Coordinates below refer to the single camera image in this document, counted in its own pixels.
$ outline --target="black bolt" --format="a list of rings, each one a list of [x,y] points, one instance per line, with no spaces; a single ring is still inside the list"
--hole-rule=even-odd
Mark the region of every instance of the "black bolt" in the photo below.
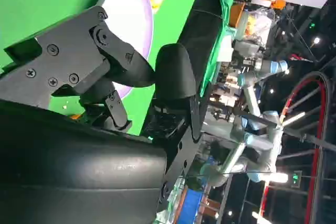
[[[99,43],[101,43],[102,45],[107,45],[107,34],[106,32],[103,30],[103,29],[100,29],[98,32],[97,32],[97,40]]]
[[[72,73],[70,76],[69,76],[69,81],[70,83],[72,84],[77,84],[79,82],[79,77],[77,74],[75,73]]]
[[[50,44],[49,46],[47,46],[47,52],[52,56],[56,56],[59,53],[59,49],[56,45]]]
[[[125,55],[125,58],[126,58],[126,60],[128,61],[128,63],[131,63],[132,58],[133,58],[133,55],[132,55],[132,54],[129,54],[129,53],[127,52],[126,55]]]
[[[36,71],[32,68],[29,68],[26,72],[28,78],[34,78],[36,76]]]
[[[50,86],[52,86],[52,87],[57,86],[57,83],[58,83],[58,81],[57,81],[57,79],[54,78],[54,77],[51,77],[51,78],[49,78],[49,80],[48,80],[48,84],[49,84]]]
[[[164,199],[166,195],[169,193],[169,186],[167,185],[167,182],[163,184],[161,189],[161,196]]]
[[[99,18],[100,20],[104,20],[104,19],[106,19],[105,14],[102,13],[102,12],[99,12],[99,13],[98,13],[98,18]]]

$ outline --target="red curved pipe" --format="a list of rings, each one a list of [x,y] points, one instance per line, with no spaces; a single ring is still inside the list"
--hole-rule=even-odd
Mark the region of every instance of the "red curved pipe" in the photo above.
[[[286,101],[285,107],[282,110],[281,115],[286,115],[287,110],[291,105],[292,100],[295,98],[297,93],[307,84],[311,82],[316,82],[321,90],[321,109],[320,109],[320,116],[319,116],[319,125],[318,125],[318,131],[317,131],[317,138],[321,139],[322,136],[322,131],[323,131],[323,124],[324,124],[324,115],[325,115],[325,107],[326,107],[326,89],[324,84],[316,80],[315,78],[309,78],[307,80],[303,80],[290,94],[289,98]],[[309,191],[308,191],[308,199],[307,199],[307,207],[306,207],[306,216],[305,216],[305,223],[304,224],[309,224],[310,221],[310,216],[311,216],[311,207],[312,207],[312,200],[313,200],[313,191],[314,191],[314,186],[315,186],[315,177],[317,173],[317,164],[319,160],[319,149],[315,148],[314,150],[314,156],[313,156],[313,164],[311,168],[311,179],[309,183]],[[267,200],[267,194],[268,194],[268,186],[264,190],[264,200],[261,203],[261,211],[260,214],[264,215],[265,212],[265,205],[266,205],[266,200]]]

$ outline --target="light bulb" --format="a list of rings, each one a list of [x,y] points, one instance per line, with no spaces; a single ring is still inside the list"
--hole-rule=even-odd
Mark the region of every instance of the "light bulb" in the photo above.
[[[318,43],[320,43],[320,41],[321,41],[321,39],[319,37],[316,37],[314,39],[314,44],[318,44]]]

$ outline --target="screw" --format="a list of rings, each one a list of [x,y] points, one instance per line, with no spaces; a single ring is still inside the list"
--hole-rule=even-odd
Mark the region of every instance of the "screw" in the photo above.
[[[50,44],[49,46],[47,46],[47,52],[52,56],[56,56],[59,53],[59,49],[56,45]]]
[[[57,85],[57,79],[54,77],[49,78],[48,83],[50,86],[55,87]]]
[[[72,73],[70,76],[69,76],[69,81],[72,83],[72,84],[77,84],[79,82],[79,77],[78,75],[76,75],[75,73]]]
[[[29,68],[29,69],[27,70],[27,72],[26,72],[26,76],[27,76],[28,78],[34,78],[35,75],[36,75],[36,71],[35,71],[34,69],[32,69],[32,68]]]
[[[99,13],[98,13],[98,18],[99,18],[100,20],[104,20],[104,19],[106,19],[105,14],[102,13],[102,12],[99,12]]]

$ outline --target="cable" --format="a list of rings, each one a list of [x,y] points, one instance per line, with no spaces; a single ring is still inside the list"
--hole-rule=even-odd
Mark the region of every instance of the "cable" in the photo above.
[[[310,50],[310,47],[307,45],[307,43],[305,42],[305,40],[303,39],[303,37],[301,36],[301,33],[299,32],[299,30],[296,28],[294,22],[292,21],[292,19],[288,16],[288,14],[286,14],[288,20],[292,23],[293,27],[295,28],[296,32],[298,33],[298,35],[301,37],[303,43],[305,44],[305,46],[307,47],[307,49],[309,50],[310,54],[314,57],[314,59],[316,59],[315,55],[312,53],[312,51]]]

